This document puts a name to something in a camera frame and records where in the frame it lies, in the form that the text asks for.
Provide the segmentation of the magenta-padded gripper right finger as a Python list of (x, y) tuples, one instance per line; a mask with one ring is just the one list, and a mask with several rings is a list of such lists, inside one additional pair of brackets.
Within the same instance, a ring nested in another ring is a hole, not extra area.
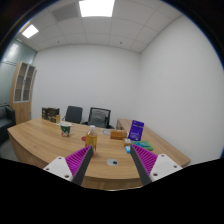
[(140, 146), (131, 145), (130, 154), (143, 185), (159, 180), (182, 169), (166, 154), (156, 155)]

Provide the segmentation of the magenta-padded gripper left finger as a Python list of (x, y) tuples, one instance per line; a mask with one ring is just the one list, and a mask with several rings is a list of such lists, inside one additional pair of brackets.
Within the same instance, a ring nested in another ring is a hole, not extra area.
[(67, 157), (58, 156), (44, 170), (80, 186), (92, 156), (92, 147), (86, 146)]

